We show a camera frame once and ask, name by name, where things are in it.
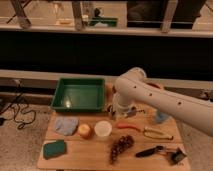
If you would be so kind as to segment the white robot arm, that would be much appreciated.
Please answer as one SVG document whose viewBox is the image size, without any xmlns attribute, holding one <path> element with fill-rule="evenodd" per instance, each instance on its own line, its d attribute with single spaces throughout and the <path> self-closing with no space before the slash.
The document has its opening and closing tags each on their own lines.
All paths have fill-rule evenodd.
<svg viewBox="0 0 213 171">
<path fill-rule="evenodd" d="M 213 137 L 212 102 L 150 86 L 146 83 L 146 73 L 138 67 L 120 75 L 114 87 L 113 109 L 117 115 L 127 112 L 134 101 L 139 101 Z"/>
</svg>

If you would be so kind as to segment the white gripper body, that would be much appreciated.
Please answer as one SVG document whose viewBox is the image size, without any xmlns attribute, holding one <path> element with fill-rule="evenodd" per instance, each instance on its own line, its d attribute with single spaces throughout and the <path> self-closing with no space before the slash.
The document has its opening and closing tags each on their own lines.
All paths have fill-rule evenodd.
<svg viewBox="0 0 213 171">
<path fill-rule="evenodd" d="M 135 116 L 137 113 L 137 109 L 135 106 L 131 106 L 129 108 L 119 108 L 116 107 L 115 108 L 115 118 L 116 119 L 125 119 L 125 118 L 129 118 L 129 117 L 133 117 Z"/>
</svg>

